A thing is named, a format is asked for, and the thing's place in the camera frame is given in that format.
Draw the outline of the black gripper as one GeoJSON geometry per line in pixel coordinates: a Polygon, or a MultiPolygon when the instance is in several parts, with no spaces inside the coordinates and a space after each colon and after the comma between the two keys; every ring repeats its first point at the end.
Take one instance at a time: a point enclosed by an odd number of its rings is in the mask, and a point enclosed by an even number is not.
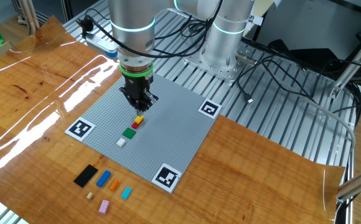
{"type": "Polygon", "coordinates": [[[120,88],[128,103],[135,109],[137,116],[142,116],[159,99],[153,95],[150,90],[150,84],[153,82],[153,76],[131,77],[123,75],[125,83],[120,88]]]}

